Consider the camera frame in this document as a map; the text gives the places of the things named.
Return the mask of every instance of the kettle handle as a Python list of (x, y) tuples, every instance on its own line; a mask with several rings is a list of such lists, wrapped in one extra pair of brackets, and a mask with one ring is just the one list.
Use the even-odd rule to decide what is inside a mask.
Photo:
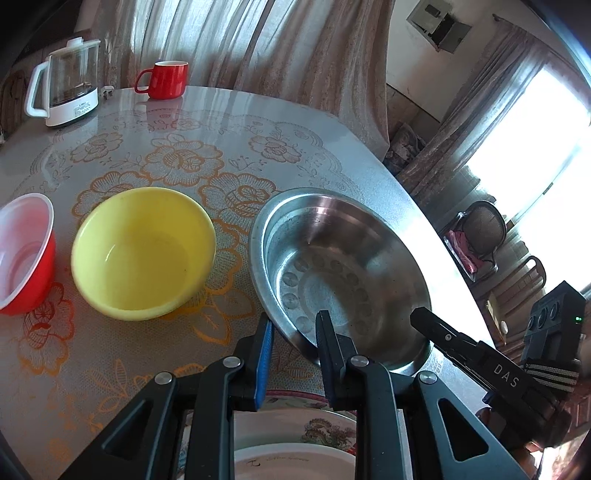
[(45, 118), (49, 116), (49, 112), (47, 110), (33, 107), (35, 97), (37, 96), (37, 88), (39, 87), (39, 79), (43, 71), (47, 70), (48, 66), (49, 61), (44, 61), (43, 63), (37, 65), (33, 69), (33, 73), (31, 73), (31, 80), (29, 82), (29, 88), (27, 89), (27, 95), (25, 97), (25, 113), (28, 116), (42, 116)]

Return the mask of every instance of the red mug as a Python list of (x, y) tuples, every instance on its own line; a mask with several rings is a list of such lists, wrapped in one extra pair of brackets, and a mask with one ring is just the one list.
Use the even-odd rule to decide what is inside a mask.
[[(144, 73), (152, 73), (150, 85), (144, 89), (138, 88), (139, 79)], [(151, 69), (140, 72), (135, 81), (134, 90), (137, 93), (147, 93), (154, 100), (170, 100), (180, 97), (187, 86), (189, 64), (186, 61), (157, 61)]]

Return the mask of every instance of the striped strap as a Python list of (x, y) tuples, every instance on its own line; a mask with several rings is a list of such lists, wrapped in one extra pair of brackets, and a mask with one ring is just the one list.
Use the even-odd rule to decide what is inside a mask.
[(577, 384), (579, 373), (547, 365), (526, 363), (524, 370), (546, 387), (572, 392)]

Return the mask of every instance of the window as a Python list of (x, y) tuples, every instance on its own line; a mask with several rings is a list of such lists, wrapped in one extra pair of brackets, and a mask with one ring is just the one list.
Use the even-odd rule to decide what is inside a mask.
[(544, 68), (467, 166), (510, 220), (548, 188), (588, 125), (587, 107)]
[(549, 68), (531, 81), (468, 161), (478, 189), (496, 198), (542, 261), (546, 291), (591, 283), (588, 208), (591, 127), (587, 105)]
[(527, 248), (542, 260), (549, 291), (566, 280), (577, 290), (591, 283), (591, 128), (570, 165), (517, 224)]

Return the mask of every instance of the wicker chair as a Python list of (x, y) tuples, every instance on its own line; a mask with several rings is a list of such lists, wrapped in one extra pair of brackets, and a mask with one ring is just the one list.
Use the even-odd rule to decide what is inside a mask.
[[(505, 241), (507, 227), (505, 219), (491, 202), (479, 200), (472, 203), (468, 210), (458, 213), (440, 235), (469, 283), (486, 280), (499, 270), (495, 252)], [(459, 248), (458, 236), (467, 248)], [(483, 268), (485, 262), (491, 266)]]
[(519, 312), (546, 284), (546, 271), (539, 258), (529, 255), (491, 291), (476, 303), (491, 333), (495, 346), (515, 363), (525, 348), (523, 337), (530, 318)]

